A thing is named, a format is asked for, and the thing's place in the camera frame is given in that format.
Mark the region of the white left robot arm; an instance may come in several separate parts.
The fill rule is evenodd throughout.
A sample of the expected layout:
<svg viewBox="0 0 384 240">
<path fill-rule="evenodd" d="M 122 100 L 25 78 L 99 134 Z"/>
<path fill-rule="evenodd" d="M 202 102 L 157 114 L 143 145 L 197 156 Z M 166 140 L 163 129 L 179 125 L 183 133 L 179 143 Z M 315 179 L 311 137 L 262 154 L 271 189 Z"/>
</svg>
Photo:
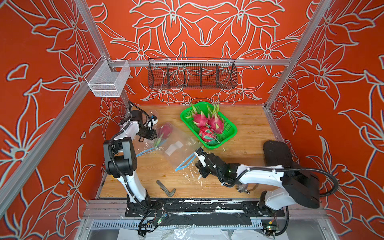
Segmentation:
<svg viewBox="0 0 384 240">
<path fill-rule="evenodd" d="M 119 132 L 103 143 L 106 172 L 124 186 L 129 207 L 137 212 L 160 210 L 162 204 L 151 204 L 148 191 L 139 180 L 134 148 L 135 136 L 150 141 L 158 137 L 154 129 L 158 119 L 131 101 L 128 101 L 128 107 L 128 117 L 122 120 Z"/>
</svg>

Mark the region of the clear zip-top bag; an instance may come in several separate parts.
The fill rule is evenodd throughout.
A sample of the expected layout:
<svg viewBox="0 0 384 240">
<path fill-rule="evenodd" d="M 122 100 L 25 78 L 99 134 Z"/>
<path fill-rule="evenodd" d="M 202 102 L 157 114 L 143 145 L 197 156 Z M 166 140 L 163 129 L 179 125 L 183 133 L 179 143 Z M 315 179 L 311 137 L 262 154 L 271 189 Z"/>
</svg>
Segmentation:
<svg viewBox="0 0 384 240">
<path fill-rule="evenodd" d="M 156 111 L 152 111 L 152 110 L 146 111 L 146 110 L 142 109 L 142 113 L 145 116 L 145 121 L 144 121 L 144 125 L 145 126 L 146 126 L 147 120 L 150 118 L 151 115 L 157 116 L 157 112 Z"/>
<path fill-rule="evenodd" d="M 157 131 L 157 134 L 161 126 L 155 125 L 154 130 Z M 157 152 L 161 154 L 177 172 L 187 168 L 195 160 L 196 155 L 194 152 L 203 145 L 195 137 L 186 134 L 174 125 L 172 126 L 172 134 L 163 141 L 159 147 L 154 147 L 157 138 L 152 141 L 147 139 L 140 140 L 138 136 L 135 137 L 134 146 L 138 157 Z"/>
</svg>

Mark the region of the green plastic perforated basket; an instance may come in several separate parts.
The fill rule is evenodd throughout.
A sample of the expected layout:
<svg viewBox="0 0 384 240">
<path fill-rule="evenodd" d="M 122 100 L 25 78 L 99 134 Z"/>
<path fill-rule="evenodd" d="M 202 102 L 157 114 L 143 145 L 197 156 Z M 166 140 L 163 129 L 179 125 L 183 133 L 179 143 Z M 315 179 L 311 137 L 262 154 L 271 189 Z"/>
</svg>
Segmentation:
<svg viewBox="0 0 384 240">
<path fill-rule="evenodd" d="M 182 111 L 180 117 L 210 150 L 217 149 L 238 132 L 237 127 L 220 112 L 220 106 L 208 102 L 192 104 Z"/>
</svg>

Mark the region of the pink dragon fruit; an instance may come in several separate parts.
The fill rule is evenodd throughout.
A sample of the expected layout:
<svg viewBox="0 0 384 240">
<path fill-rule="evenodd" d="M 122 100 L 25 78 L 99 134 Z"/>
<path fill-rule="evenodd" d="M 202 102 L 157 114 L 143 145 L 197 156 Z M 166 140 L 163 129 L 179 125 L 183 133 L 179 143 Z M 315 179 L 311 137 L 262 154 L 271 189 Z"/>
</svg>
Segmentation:
<svg viewBox="0 0 384 240">
<path fill-rule="evenodd" d="M 224 131 L 224 122 L 219 116 L 220 106 L 218 104 L 214 105 L 212 109 L 208 108 L 208 124 L 210 128 L 216 134 L 222 134 Z"/>
<path fill-rule="evenodd" d="M 199 127 L 207 127 L 208 126 L 208 118 L 205 116 L 203 112 L 198 112 L 197 108 L 194 104 L 191 103 L 191 113 L 186 116 L 186 119 L 192 119 L 193 123 Z"/>
</svg>

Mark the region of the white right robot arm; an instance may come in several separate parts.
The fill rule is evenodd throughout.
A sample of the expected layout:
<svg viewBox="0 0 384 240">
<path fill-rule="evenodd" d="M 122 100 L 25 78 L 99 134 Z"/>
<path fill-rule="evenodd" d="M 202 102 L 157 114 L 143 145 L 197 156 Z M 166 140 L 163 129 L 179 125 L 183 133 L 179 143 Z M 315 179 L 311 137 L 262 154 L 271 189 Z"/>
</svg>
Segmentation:
<svg viewBox="0 0 384 240">
<path fill-rule="evenodd" d="M 258 207 L 277 211 L 282 207 L 299 204 L 310 209 L 320 206 L 320 199 L 337 192 L 339 181 L 323 170 L 312 168 L 294 168 L 285 165 L 270 167 L 252 167 L 243 164 L 226 163 L 213 153 L 206 153 L 202 148 L 195 151 L 198 158 L 196 167 L 200 175 L 206 178 L 213 175 L 222 186 L 261 184 L 276 187 L 274 191 L 264 191 Z M 326 176 L 333 186 L 325 193 L 320 192 L 320 181 L 316 173 Z"/>
</svg>

